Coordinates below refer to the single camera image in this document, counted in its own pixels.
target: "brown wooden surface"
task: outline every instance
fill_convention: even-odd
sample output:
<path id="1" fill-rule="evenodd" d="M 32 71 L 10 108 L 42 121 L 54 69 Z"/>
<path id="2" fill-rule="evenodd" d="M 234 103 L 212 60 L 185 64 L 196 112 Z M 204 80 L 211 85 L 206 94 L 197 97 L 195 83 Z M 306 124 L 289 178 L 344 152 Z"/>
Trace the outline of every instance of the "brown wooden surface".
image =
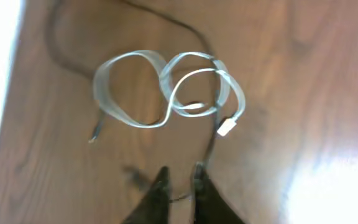
<path id="1" fill-rule="evenodd" d="M 47 54 L 43 26 L 52 2 L 27 1 L 0 133 L 0 223 L 119 223 L 142 196 L 126 183 L 125 165 L 150 177 L 168 165 L 175 195 L 186 191 L 210 118 L 175 114 L 153 130 L 110 118 L 98 142 L 88 144 L 97 104 L 90 83 Z M 289 191 L 298 176 L 358 161 L 358 1 L 141 2 L 204 33 L 247 96 L 236 128 L 217 140 L 210 170 L 242 218 L 290 223 Z M 167 59 L 202 50 L 187 30 L 116 1 L 68 1 L 57 34 L 64 52 L 90 68 L 137 49 Z M 151 66 L 129 58 L 115 71 L 120 105 L 145 123 L 157 119 L 161 95 Z M 187 82 L 179 99 L 210 100 L 208 76 Z M 231 97 L 224 111 L 235 108 Z M 190 205 L 174 204 L 172 223 L 188 223 Z"/>

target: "wooden table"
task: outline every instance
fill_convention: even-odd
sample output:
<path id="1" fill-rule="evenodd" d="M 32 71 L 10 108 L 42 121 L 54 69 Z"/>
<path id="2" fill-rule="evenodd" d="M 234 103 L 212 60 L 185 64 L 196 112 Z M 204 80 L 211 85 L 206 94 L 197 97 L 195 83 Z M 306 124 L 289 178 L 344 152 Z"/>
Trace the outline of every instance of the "wooden table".
<path id="1" fill-rule="evenodd" d="M 187 191 L 211 118 L 175 114 L 166 126 L 151 130 L 109 118 L 98 141 L 89 144 L 98 120 L 91 83 L 53 63 L 45 48 L 52 2 L 27 1 L 0 132 L 0 224 L 120 223 L 142 197 L 125 181 L 127 165 L 151 178 L 167 165 L 174 195 Z M 341 182 L 344 176 L 356 185 L 346 195 L 358 198 L 351 197 L 358 193 L 358 1 L 140 2 L 204 33 L 246 94 L 246 113 L 217 140 L 209 171 L 239 216 L 258 224 L 335 223 L 319 211 L 332 202 L 311 197 L 319 202 L 313 205 L 299 195 L 323 194 L 316 182 L 335 192 L 329 181 L 347 183 Z M 92 69 L 137 49 L 156 50 L 167 59 L 203 50 L 187 30 L 119 1 L 70 0 L 63 11 L 58 44 Z M 205 65 L 189 57 L 175 78 L 186 72 L 182 68 Z M 211 101 L 209 79 L 188 81 L 178 98 Z M 142 122 L 156 120 L 165 108 L 156 74 L 141 58 L 117 64 L 111 89 L 122 108 Z M 231 96 L 224 113 L 236 106 Z M 302 192 L 299 186 L 306 185 L 310 189 Z M 353 206 L 329 207 L 327 213 L 351 220 L 347 211 L 358 203 Z M 171 223 L 187 223 L 190 210 L 189 201 L 172 205 Z"/>

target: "black object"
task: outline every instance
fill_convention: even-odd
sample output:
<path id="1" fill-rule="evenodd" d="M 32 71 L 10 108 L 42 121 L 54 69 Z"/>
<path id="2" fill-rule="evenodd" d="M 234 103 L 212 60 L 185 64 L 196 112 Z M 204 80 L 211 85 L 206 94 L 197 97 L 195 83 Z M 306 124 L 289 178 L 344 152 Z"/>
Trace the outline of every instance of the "black object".
<path id="1" fill-rule="evenodd" d="M 220 196 L 202 163 L 196 165 L 192 182 L 194 224 L 244 224 Z M 168 224 L 170 193 L 168 168 L 163 167 L 140 204 L 122 224 Z"/>

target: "white wire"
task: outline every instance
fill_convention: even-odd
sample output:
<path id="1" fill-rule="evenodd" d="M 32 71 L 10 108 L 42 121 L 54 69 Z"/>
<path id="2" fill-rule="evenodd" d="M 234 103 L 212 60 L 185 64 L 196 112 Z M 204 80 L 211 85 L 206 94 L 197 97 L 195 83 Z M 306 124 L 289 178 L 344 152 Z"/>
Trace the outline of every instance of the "white wire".
<path id="1" fill-rule="evenodd" d="M 165 113 L 164 119 L 156 124 L 142 124 L 133 120 L 110 97 L 110 91 L 109 91 L 110 69 L 112 68 L 114 63 L 117 62 L 118 60 L 135 55 L 146 58 L 152 64 L 153 68 L 155 69 L 158 75 L 160 89 L 168 101 L 167 112 Z M 233 77 L 230 76 L 226 66 L 220 60 L 213 60 L 213 63 L 215 64 L 216 68 L 202 68 L 187 73 L 172 88 L 173 86 L 172 76 L 171 76 L 172 68 L 183 57 L 186 57 L 187 55 L 194 55 L 194 56 L 206 58 L 208 60 L 213 60 L 213 57 L 208 54 L 204 54 L 201 52 L 185 52 L 185 53 L 178 54 L 177 56 L 173 57 L 171 61 L 166 63 L 166 61 L 164 61 L 161 55 L 151 50 L 136 50 L 112 58 L 111 60 L 108 60 L 107 62 L 102 64 L 96 71 L 96 74 L 93 79 L 94 98 L 95 100 L 99 101 L 99 106 L 104 112 L 110 114 L 111 116 L 115 117 L 116 119 L 130 126 L 137 127 L 137 128 L 158 128 L 163 126 L 165 123 L 167 123 L 172 110 L 174 110 L 176 113 L 182 116 L 193 117 L 193 118 L 200 117 L 200 116 L 207 116 L 209 114 L 216 112 L 217 109 L 212 106 L 204 112 L 198 114 L 189 114 L 185 110 L 202 108 L 205 106 L 205 104 L 193 103 L 190 105 L 183 106 L 175 97 L 180 85 L 187 78 L 190 78 L 191 76 L 201 72 L 216 72 L 219 74 L 221 78 L 221 91 L 218 97 L 218 105 L 222 106 L 225 104 L 229 96 L 230 87 L 231 87 L 234 90 L 234 93 L 236 94 L 238 100 L 238 109 L 234 113 L 232 119 L 237 120 L 246 108 L 246 98 L 239 84 L 235 81 L 235 79 L 233 79 Z"/>

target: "black cable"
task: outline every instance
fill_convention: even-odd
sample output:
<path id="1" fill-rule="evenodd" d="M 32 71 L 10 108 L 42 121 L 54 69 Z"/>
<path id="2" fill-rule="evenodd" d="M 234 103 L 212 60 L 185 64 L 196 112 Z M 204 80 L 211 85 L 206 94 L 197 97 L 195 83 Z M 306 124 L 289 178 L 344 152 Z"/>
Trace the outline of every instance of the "black cable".
<path id="1" fill-rule="evenodd" d="M 201 42 L 201 45 L 203 46 L 205 52 L 209 55 L 214 56 L 214 52 L 212 50 L 211 45 L 209 44 L 209 42 L 206 40 L 205 36 L 198 30 L 196 30 L 195 28 L 193 28 L 192 26 L 185 24 L 184 22 L 178 21 L 176 19 L 174 19 L 173 17 L 164 14 L 162 12 L 158 12 L 154 9 L 151 9 L 147 6 L 143 6 L 141 4 L 137 4 L 128 0 L 122 0 L 122 2 L 124 4 L 127 4 L 128 6 L 132 6 L 136 9 L 140 9 L 143 11 L 147 11 L 149 13 L 155 14 L 156 16 L 159 16 L 162 19 L 165 19 L 168 22 L 171 22 L 173 24 L 176 24 L 180 27 L 183 27 L 187 30 L 189 30 L 190 32 L 194 33 L 195 36 L 197 36 L 198 40 Z M 47 47 L 47 51 L 49 56 L 51 57 L 51 59 L 58 64 L 59 66 L 61 66 L 62 68 L 69 70 L 73 73 L 77 73 L 78 75 L 87 78 L 88 80 L 92 80 L 93 79 L 93 74 L 95 73 L 95 70 L 89 69 L 84 67 L 82 64 L 78 63 L 78 62 L 74 62 L 72 60 L 70 60 L 59 48 L 57 42 L 56 42 L 56 37 L 55 37 L 55 27 L 57 24 L 57 19 L 58 19 L 58 13 L 60 11 L 61 6 L 64 4 L 63 0 L 55 0 L 55 4 L 52 6 L 50 13 L 47 17 L 47 23 L 45 25 L 45 45 Z M 207 168 L 207 166 L 209 165 L 209 161 L 211 158 L 211 155 L 213 153 L 213 149 L 214 149 L 214 143 L 215 143 L 215 139 L 216 139 L 216 132 L 219 128 L 219 112 L 220 112 L 220 106 L 217 104 L 217 100 L 218 100 L 218 95 L 219 95 L 219 87 L 218 87 L 218 74 L 216 74 L 214 76 L 214 91 L 213 91 L 213 95 L 214 95 L 214 106 L 217 108 L 216 113 L 214 113 L 212 115 L 212 122 L 213 122 L 213 128 L 211 131 L 211 137 L 208 141 L 208 145 L 206 147 L 206 151 L 205 151 L 205 155 L 203 157 L 203 164 L 204 166 Z M 104 115 L 101 114 L 99 121 L 93 131 L 93 137 L 91 138 L 91 141 L 94 141 L 101 130 L 101 126 L 103 125 L 103 117 Z M 143 175 L 132 175 L 133 178 L 135 178 L 136 180 L 133 180 L 133 183 L 135 183 L 136 185 L 139 185 L 138 187 L 140 188 L 140 185 L 142 185 L 142 189 L 144 189 L 144 185 L 147 184 L 146 182 L 148 182 L 149 180 L 147 180 L 146 178 L 144 178 L 144 180 L 140 179 L 140 177 L 142 177 Z M 186 194 L 183 194 L 181 196 L 179 196 L 178 198 L 174 198 L 170 200 L 170 203 L 174 203 L 174 202 L 178 202 L 181 200 L 184 200 L 188 197 L 191 196 L 191 193 L 188 192 Z"/>

